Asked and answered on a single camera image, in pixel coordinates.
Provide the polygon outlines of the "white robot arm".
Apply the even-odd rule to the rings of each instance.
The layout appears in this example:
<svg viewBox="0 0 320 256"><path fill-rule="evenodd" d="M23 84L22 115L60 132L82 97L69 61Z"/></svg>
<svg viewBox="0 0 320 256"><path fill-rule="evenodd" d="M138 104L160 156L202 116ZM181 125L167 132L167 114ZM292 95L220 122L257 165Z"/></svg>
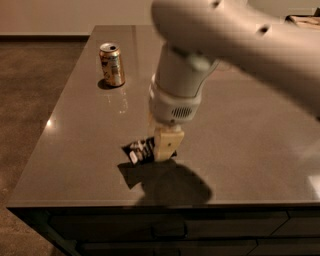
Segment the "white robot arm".
<svg viewBox="0 0 320 256"><path fill-rule="evenodd" d="M154 159L179 147L205 79L219 61L269 83L302 108L320 112L320 32L279 22L240 0L153 0L151 15L165 43L149 90Z"/></svg>

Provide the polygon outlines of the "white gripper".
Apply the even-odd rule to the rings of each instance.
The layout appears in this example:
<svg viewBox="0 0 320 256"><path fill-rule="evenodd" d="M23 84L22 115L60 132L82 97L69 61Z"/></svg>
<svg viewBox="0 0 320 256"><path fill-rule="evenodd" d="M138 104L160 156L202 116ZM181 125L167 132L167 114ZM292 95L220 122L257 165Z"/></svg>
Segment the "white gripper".
<svg viewBox="0 0 320 256"><path fill-rule="evenodd" d="M149 110L153 118L164 125L181 125L190 122L201 103L201 95L194 98L171 96L164 92L152 77L149 87ZM156 128L154 132L154 159L168 160L178 149L184 138L184 131L178 128Z"/></svg>

